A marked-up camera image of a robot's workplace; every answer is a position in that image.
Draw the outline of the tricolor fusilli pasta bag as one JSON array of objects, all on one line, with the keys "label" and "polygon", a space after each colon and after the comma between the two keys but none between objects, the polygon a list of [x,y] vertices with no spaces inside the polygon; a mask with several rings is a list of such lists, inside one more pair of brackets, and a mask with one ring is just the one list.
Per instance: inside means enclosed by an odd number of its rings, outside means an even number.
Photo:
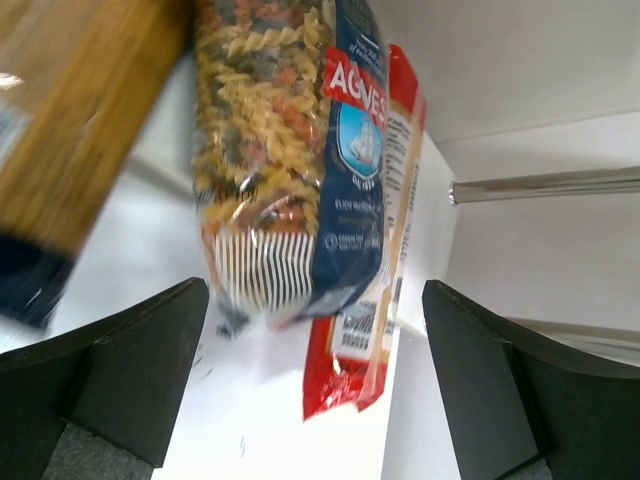
[{"label": "tricolor fusilli pasta bag", "polygon": [[198,1],[193,191],[219,334],[384,286],[388,50],[365,1]]}]

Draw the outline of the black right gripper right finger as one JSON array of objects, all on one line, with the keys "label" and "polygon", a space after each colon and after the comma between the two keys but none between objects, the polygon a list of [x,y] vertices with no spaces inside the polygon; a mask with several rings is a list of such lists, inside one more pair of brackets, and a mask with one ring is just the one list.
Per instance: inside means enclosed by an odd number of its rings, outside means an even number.
[{"label": "black right gripper right finger", "polygon": [[639,369],[556,342],[439,280],[428,341],[464,479],[636,479]]}]

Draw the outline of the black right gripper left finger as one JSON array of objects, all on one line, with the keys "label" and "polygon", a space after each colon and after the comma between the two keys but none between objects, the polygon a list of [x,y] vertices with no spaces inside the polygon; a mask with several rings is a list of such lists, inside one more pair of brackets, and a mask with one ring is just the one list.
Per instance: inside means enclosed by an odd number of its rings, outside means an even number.
[{"label": "black right gripper left finger", "polygon": [[4,479],[149,479],[162,467],[209,302],[185,280],[1,356]]}]

